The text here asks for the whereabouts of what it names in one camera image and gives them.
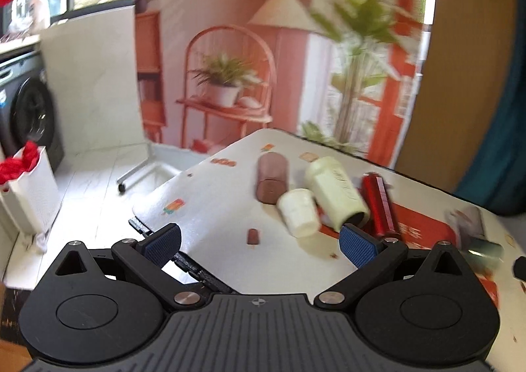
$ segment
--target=white floor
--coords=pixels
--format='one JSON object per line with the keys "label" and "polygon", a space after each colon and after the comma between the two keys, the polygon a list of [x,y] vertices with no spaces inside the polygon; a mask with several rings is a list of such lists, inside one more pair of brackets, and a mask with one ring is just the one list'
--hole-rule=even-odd
{"label": "white floor", "polygon": [[[141,240],[128,224],[132,205],[173,176],[162,170],[144,177],[139,174],[131,179],[137,183],[119,195],[117,178],[145,158],[143,144],[65,157],[55,174],[62,207],[49,235],[47,253],[26,251],[18,240],[7,266],[5,285],[34,289],[64,245],[73,240],[83,241],[90,249],[109,248],[123,238]],[[179,280],[188,280],[171,262],[163,270]]]}

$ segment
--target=washing machine door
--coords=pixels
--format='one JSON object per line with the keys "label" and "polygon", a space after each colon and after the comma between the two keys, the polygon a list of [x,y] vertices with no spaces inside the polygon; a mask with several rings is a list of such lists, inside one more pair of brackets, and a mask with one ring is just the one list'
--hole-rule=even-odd
{"label": "washing machine door", "polygon": [[55,133],[53,100],[40,79],[29,78],[18,89],[11,106],[11,131],[19,147],[27,141],[51,146]]}

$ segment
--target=white bottle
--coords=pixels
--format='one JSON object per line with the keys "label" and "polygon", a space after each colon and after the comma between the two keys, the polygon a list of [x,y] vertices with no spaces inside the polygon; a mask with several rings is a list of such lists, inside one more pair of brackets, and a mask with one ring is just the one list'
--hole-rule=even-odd
{"label": "white bottle", "polygon": [[305,182],[336,232],[346,222],[362,227],[369,220],[369,208],[335,158],[322,157],[312,162]]}

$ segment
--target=blue gripper pad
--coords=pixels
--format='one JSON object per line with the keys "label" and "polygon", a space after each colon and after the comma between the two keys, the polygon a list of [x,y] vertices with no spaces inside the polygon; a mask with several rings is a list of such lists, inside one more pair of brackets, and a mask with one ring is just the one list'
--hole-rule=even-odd
{"label": "blue gripper pad", "polygon": [[357,268],[363,267],[380,253],[381,242],[351,224],[340,230],[340,250]]}
{"label": "blue gripper pad", "polygon": [[137,243],[136,250],[159,268],[164,267],[181,248],[181,230],[168,224]]}

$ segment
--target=red metal can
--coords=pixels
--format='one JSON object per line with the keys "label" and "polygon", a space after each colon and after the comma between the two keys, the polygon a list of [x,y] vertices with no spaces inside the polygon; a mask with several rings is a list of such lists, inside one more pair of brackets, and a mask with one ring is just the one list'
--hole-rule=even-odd
{"label": "red metal can", "polygon": [[364,175],[361,194],[371,211],[372,222],[369,227],[371,235],[378,240],[386,237],[402,240],[393,204],[383,178],[375,172]]}

